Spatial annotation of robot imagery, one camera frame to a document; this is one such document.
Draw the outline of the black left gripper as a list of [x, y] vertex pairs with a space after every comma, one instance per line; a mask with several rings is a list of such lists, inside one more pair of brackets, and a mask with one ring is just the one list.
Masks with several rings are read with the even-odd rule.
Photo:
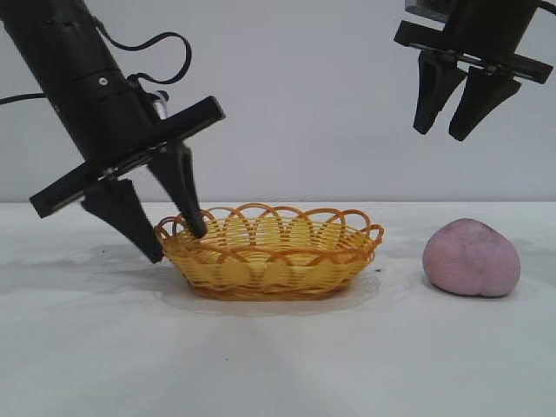
[[30, 198], [38, 215], [53, 215], [84, 195], [81, 205], [88, 213], [158, 263], [162, 246], [133, 182], [110, 180], [155, 155], [149, 171], [179, 209], [191, 234], [204, 237], [208, 229], [195, 188], [192, 152], [183, 141], [223, 120], [225, 113], [216, 98], [208, 96], [169, 116], [168, 101], [168, 92], [147, 92], [138, 81], [96, 86], [87, 94], [62, 94], [58, 115], [84, 162]]

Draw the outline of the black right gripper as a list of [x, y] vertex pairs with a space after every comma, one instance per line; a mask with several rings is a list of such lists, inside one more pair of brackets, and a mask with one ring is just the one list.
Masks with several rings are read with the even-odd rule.
[[[540, 1], [455, 1], [442, 30], [401, 22], [395, 42], [423, 50], [414, 129], [425, 135], [466, 77], [448, 130], [457, 141], [464, 141], [496, 107], [518, 93], [521, 83], [512, 76], [545, 83], [553, 67], [516, 53], [540, 7]], [[482, 69], [471, 67], [466, 73], [458, 61]]]

